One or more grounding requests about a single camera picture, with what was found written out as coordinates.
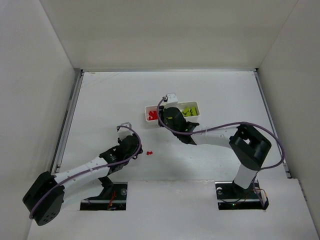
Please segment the lime green lego stack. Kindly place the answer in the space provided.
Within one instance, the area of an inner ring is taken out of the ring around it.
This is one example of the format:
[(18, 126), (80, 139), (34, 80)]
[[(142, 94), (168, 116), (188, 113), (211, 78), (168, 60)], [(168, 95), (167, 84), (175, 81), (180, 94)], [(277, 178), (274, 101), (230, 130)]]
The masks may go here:
[(186, 107), (183, 111), (182, 114), (185, 117), (194, 117), (198, 116), (197, 108), (192, 106), (192, 107)]

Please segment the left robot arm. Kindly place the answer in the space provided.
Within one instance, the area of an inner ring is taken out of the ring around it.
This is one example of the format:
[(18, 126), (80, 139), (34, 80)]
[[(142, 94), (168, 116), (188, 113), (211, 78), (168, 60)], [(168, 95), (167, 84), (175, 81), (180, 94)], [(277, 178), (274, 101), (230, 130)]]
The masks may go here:
[(29, 218), (43, 226), (66, 206), (105, 195), (113, 185), (109, 175), (122, 170), (142, 152), (141, 139), (134, 133), (81, 166), (55, 174), (41, 173), (22, 198)]

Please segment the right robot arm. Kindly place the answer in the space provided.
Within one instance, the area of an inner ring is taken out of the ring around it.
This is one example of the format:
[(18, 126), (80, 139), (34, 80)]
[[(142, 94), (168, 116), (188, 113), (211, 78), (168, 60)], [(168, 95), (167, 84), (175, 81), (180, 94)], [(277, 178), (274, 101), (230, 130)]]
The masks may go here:
[(198, 122), (186, 120), (176, 107), (158, 108), (159, 125), (168, 128), (187, 145), (222, 147), (233, 151), (240, 165), (233, 184), (248, 189), (272, 147), (271, 142), (254, 126), (239, 123), (235, 126), (208, 130)]

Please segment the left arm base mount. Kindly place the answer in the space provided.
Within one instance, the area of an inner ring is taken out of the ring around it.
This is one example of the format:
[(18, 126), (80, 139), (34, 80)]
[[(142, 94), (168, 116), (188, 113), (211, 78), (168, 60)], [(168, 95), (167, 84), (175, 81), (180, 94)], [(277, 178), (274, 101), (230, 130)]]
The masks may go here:
[(128, 183), (113, 182), (100, 195), (84, 199), (80, 211), (125, 211), (127, 208)]

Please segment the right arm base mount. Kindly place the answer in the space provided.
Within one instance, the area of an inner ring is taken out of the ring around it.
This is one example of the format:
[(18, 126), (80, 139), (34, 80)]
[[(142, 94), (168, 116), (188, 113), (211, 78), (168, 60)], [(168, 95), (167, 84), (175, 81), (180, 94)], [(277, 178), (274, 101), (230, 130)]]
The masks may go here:
[(216, 198), (219, 210), (266, 210), (269, 198), (259, 182), (255, 181), (243, 189), (231, 181), (215, 183)]

